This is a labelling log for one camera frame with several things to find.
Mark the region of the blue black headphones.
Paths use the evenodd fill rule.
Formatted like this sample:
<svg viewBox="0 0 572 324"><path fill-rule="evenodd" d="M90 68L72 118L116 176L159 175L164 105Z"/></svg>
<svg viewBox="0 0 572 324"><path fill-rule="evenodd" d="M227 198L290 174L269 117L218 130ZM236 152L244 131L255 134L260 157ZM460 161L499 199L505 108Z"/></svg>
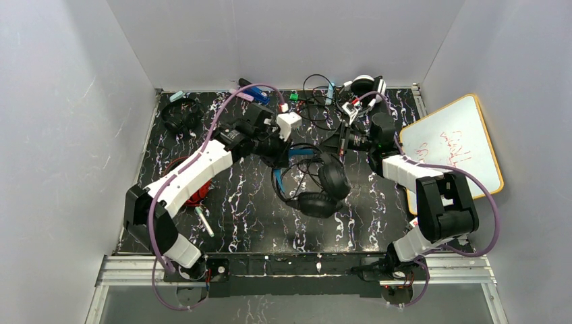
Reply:
<svg viewBox="0 0 572 324"><path fill-rule="evenodd" d="M351 190L342 162L310 143L293 144L287 153L286 164L271 171L277 197L305 216L333 216Z"/></svg>

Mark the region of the red headphones with cable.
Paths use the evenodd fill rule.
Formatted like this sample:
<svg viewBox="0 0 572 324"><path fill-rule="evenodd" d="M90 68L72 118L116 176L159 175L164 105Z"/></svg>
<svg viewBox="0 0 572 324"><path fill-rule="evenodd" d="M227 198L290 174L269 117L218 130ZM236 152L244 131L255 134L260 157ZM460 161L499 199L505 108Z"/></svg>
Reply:
<svg viewBox="0 0 572 324"><path fill-rule="evenodd" d="M163 176L166 176L169 172L173 171L176 167L181 165L188 156L178 157L172 160L165 168ZM198 207L201 205L202 201L206 198L206 195L210 191L212 180L209 179L205 182L195 193L193 193L185 202L185 207Z"/></svg>

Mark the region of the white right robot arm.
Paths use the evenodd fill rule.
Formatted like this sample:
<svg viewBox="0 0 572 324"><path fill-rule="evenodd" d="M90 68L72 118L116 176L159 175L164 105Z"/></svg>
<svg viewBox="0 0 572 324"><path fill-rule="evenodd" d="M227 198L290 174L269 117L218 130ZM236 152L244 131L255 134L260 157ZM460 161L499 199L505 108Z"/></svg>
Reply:
<svg viewBox="0 0 572 324"><path fill-rule="evenodd" d="M476 231L478 214L466 176L460 171L424 167L407 157L388 113L375 113L369 120L365 134L353 130L348 121L341 122L320 145L340 157L347 150L365 152L374 173L416 196L418 224L389 244L385 256L369 266L386 271L409 266L452 239Z"/></svg>

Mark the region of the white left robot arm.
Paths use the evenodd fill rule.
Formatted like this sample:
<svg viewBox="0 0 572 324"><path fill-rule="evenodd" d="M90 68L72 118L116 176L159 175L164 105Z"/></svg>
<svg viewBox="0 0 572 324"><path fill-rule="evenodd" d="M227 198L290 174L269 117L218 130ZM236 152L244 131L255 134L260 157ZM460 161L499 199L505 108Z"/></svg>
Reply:
<svg viewBox="0 0 572 324"><path fill-rule="evenodd" d="M295 112L274 114L258 104L231 123L220 123L207 141L159 180L132 186L125 196L124 228L152 252L164 269L191 269L201 250L179 233L173 218L191 196L217 174L254 154L269 167L285 167L291 133L302 124Z"/></svg>

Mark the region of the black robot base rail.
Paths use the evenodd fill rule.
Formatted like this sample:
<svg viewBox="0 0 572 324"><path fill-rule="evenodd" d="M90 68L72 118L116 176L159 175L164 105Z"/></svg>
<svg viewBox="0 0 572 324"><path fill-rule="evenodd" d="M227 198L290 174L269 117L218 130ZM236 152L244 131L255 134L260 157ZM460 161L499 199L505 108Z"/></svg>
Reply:
<svg viewBox="0 0 572 324"><path fill-rule="evenodd" d="M380 253L223 253L206 259L210 295L318 296L379 298L382 289L403 284L405 276L379 270L353 271L377 261Z"/></svg>

